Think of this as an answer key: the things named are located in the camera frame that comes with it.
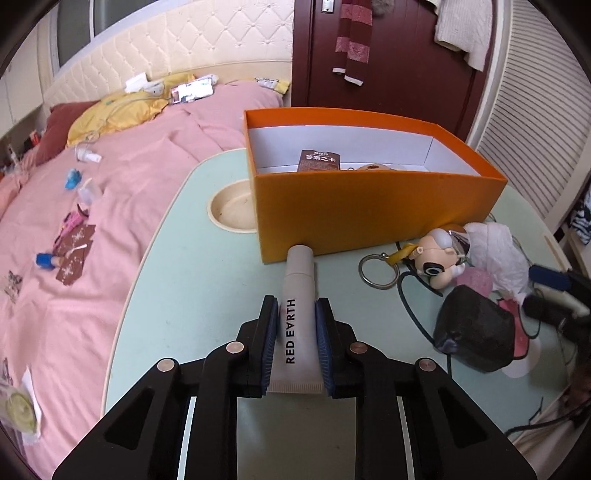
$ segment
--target keychain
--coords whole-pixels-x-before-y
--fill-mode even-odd
[[[441,290],[447,287],[452,279],[464,272],[469,250],[470,239],[466,230],[459,225],[446,225],[431,230],[417,244],[405,245],[392,255],[381,253],[363,257],[359,262],[359,276],[372,288],[388,290],[396,285],[400,276],[398,263],[408,258],[414,260],[414,266],[419,275],[429,277],[429,284]],[[363,266],[368,260],[386,262],[394,269],[394,279],[386,284],[371,281],[363,272]]]

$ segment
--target pink blanket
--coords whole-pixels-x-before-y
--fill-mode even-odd
[[[105,372],[129,289],[158,224],[189,172],[224,150],[244,146],[243,111],[281,106],[253,82],[219,86],[209,98],[169,106],[152,122],[108,135],[92,146],[100,164],[76,162],[72,150],[39,167],[0,221],[0,275],[24,278],[16,304],[0,291],[0,362],[15,383],[29,367],[43,411],[41,440],[25,448],[50,479],[99,419]],[[60,223],[76,206],[64,189],[78,168],[104,197],[92,206],[94,244],[71,287],[39,269]]]

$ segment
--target yellow pillow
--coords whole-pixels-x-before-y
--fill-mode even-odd
[[[192,73],[177,73],[163,79],[160,97],[140,91],[113,93],[80,115],[68,132],[68,147],[83,141],[96,141],[101,135],[119,132],[154,119],[168,105],[170,90],[195,79]]]

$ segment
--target gray fluffy item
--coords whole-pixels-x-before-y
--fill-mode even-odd
[[[381,17],[394,10],[394,3],[396,0],[372,0],[371,7],[374,15]]]

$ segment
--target yellow strap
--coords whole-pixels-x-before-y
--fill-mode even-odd
[[[388,259],[386,260],[386,262],[388,263],[388,265],[394,266],[395,264],[400,262],[403,258],[407,258],[411,253],[413,253],[413,251],[416,247],[417,246],[415,244],[404,245],[404,247],[402,247],[396,253],[390,255],[388,257]]]

